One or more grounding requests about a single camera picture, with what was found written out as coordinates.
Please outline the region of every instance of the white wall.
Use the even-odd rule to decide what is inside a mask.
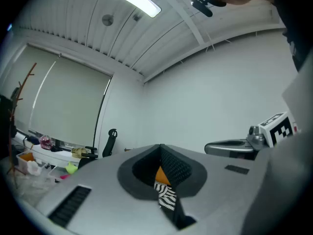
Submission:
[[[124,152],[125,148],[137,147],[139,115],[143,94],[143,76],[121,63],[75,42],[42,32],[21,30],[10,34],[2,44],[0,53],[0,87],[15,56],[26,43],[43,48],[75,61],[85,63],[99,71],[113,75],[101,109],[96,132],[95,147],[99,154],[108,140],[108,131],[116,128],[113,153]]]
[[[139,146],[204,152],[212,141],[244,139],[251,125],[288,110],[281,94],[296,75],[281,32],[191,57],[145,84]]]

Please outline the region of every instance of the white corrugated ceiling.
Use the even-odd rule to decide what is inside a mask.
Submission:
[[[143,74],[146,80],[188,55],[229,36],[282,27],[270,3],[212,7],[207,18],[189,0],[152,0],[150,18],[125,0],[30,0],[14,27],[40,31],[92,48]],[[111,26],[102,24],[106,14]]]

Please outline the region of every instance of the office chair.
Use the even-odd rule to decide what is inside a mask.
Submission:
[[[106,144],[106,147],[104,147],[103,152],[102,152],[102,157],[108,157],[111,156],[112,154],[112,149],[114,147],[115,139],[117,138],[117,131],[116,129],[111,129],[109,130],[109,138],[108,142]],[[91,161],[94,161],[98,158],[98,155],[95,155],[94,151],[97,150],[95,147],[91,146],[85,146],[86,149],[90,149],[91,153],[82,153],[82,156],[84,158],[81,158],[78,164],[78,169],[83,167],[84,165],[90,163]]]

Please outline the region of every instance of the black and white patterned fabric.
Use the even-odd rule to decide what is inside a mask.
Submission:
[[[175,209],[176,193],[166,184],[155,181],[155,190],[158,191],[158,203],[160,208]]]

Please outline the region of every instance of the white desk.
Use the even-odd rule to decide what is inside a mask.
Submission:
[[[14,145],[22,145],[23,146],[23,139],[25,136],[21,133],[17,133],[15,138],[12,139],[12,144]],[[31,150],[33,153],[34,158],[40,159],[45,163],[50,163],[51,165],[65,167],[67,166],[68,162],[70,161],[73,165],[78,166],[80,159],[72,157],[72,153],[68,151],[56,151],[52,152],[49,150],[42,149],[40,144],[34,145],[31,149],[33,144],[27,140],[25,140],[25,146]]]

